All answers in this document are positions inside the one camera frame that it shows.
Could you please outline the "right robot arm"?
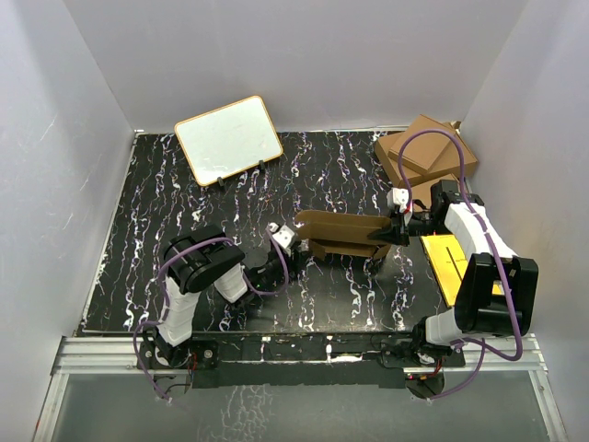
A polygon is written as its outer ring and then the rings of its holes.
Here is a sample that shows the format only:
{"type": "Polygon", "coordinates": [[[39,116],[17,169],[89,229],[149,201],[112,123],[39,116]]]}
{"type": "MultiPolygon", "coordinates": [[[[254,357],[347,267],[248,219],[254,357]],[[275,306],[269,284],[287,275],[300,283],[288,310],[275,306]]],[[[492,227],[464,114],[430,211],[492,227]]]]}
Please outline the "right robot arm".
{"type": "Polygon", "coordinates": [[[387,244],[407,246],[410,238],[452,235],[466,258],[466,270],[449,310],[422,318],[407,338],[398,338],[392,352],[428,366],[450,356],[463,343],[483,338],[514,337],[517,345],[509,360],[523,352],[537,291],[538,266],[518,256],[492,227],[484,202],[454,180],[439,180],[431,188],[429,209],[414,213],[418,201],[410,191],[394,188],[387,195],[389,223],[369,234],[387,244]]]}

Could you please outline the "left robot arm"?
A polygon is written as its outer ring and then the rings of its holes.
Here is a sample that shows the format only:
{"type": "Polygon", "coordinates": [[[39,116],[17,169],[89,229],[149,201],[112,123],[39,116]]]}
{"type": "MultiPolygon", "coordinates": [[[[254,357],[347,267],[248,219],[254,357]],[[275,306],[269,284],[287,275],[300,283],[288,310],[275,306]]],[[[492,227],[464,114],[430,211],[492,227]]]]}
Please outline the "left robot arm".
{"type": "Polygon", "coordinates": [[[199,227],[168,243],[156,278],[165,297],[160,318],[140,330],[146,360],[170,368],[188,363],[203,291],[212,287],[236,307],[254,296],[277,296],[295,280],[308,256],[306,242],[287,225],[271,223],[266,233],[270,249],[259,263],[248,262],[246,252],[218,225],[199,227]]]}

